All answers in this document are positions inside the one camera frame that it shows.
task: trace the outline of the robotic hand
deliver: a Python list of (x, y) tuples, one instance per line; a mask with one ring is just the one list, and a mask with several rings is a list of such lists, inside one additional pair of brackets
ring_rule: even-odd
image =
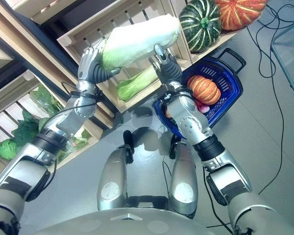
[(18, 234), (25, 201), (35, 199), (48, 186), (47, 167), (56, 164), (57, 152), (65, 149), (67, 141), (95, 113), (101, 96), (96, 84), (120, 72), (121, 68), (101, 68), (104, 44), (101, 41), (83, 53), (76, 91), (71, 92), (66, 108), (53, 116), (0, 174), (0, 235)]

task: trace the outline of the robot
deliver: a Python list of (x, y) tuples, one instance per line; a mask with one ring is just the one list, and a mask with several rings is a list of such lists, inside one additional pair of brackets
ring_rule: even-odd
[[(25, 202), (34, 200), (52, 179), (47, 170), (56, 168), (56, 154), (96, 110), (100, 92), (96, 84), (120, 72), (105, 71), (100, 62), (105, 41), (87, 49), (78, 68), (77, 89), (67, 107), (51, 117), (35, 140), (27, 143), (0, 174), (0, 235), (17, 235)], [(207, 182), (216, 201), (227, 206), (235, 235), (294, 235), (289, 225), (258, 194), (231, 153), (218, 141), (208, 120), (181, 85), (182, 71), (174, 56), (155, 45), (157, 62), (150, 60), (163, 86), (161, 98), (179, 132), (198, 153)], [(175, 158), (170, 193), (166, 197), (128, 197), (126, 165), (133, 162), (131, 133), (108, 158), (98, 186), (98, 212), (51, 226), (37, 235), (152, 235), (213, 233), (193, 218), (198, 201), (195, 163), (189, 148), (180, 139), (172, 142)]]

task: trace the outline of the red vegetable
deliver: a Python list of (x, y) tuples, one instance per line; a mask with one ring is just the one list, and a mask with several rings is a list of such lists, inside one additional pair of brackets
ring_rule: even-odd
[(251, 24), (260, 16), (266, 3), (267, 0), (215, 0), (225, 30), (237, 30)]

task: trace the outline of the floor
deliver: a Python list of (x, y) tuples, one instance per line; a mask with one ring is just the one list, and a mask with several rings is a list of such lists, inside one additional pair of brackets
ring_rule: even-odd
[[(282, 4), (290, 2), (293, 1), (276, 0), (269, 4), (278, 9)], [(294, 13), (284, 14), (286, 17), (294, 16)], [(269, 16), (268, 12), (264, 12), (261, 20), (266, 21)], [(253, 35), (258, 28), (258, 23), (250, 26)], [(268, 35), (268, 32), (264, 32), (259, 36), (263, 48), (269, 48)], [(281, 115), (274, 99), (271, 80), (262, 78), (258, 73), (259, 52), (247, 30), (219, 48), (215, 55), (226, 47), (235, 50), (247, 61), (246, 67), (239, 73), (244, 93), (213, 131), (241, 164), (254, 191), (259, 192), (279, 167)], [(294, 50), (294, 47), (281, 46), (280, 51), (294, 75), (294, 52), (289, 53), (291, 49)], [(269, 68), (268, 62), (264, 61), (262, 70), (268, 73)], [(279, 176), (262, 196), (294, 225), (294, 92), (279, 66), (274, 84), (285, 119), (283, 163)], [(58, 170), (47, 190), (38, 199), (26, 204), (21, 220), (22, 235), (97, 210), (96, 193), (101, 171), (109, 154), (122, 144), (122, 134), (126, 129), (133, 132), (136, 146), (134, 163), (127, 166), (129, 195), (166, 195), (161, 161), (165, 157), (169, 167), (173, 166), (173, 160), (166, 157), (171, 134), (155, 116), (151, 107), (153, 98), (132, 112), (126, 112), (116, 130)], [(199, 190), (194, 219), (204, 226), (218, 225), (203, 185), (200, 161), (195, 154), (194, 157)], [(218, 215), (228, 222), (226, 207), (216, 202), (215, 206)], [(212, 228), (212, 231), (217, 235), (227, 234), (223, 227)]]

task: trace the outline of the blue basket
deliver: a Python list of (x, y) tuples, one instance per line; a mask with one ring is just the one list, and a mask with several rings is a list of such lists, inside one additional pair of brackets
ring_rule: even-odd
[[(241, 63), (241, 67), (238, 70), (234, 71), (229, 65), (221, 60), (221, 57), (226, 52), (233, 55)], [(186, 85), (187, 81), (193, 75), (202, 75), (215, 82), (221, 91), (219, 101), (214, 105), (210, 105), (209, 112), (205, 113), (210, 127), (213, 127), (218, 122), (218, 120), (243, 93), (243, 87), (237, 73), (245, 65), (246, 61), (239, 54), (230, 48), (226, 48), (218, 58), (204, 57), (183, 71), (183, 85)]]

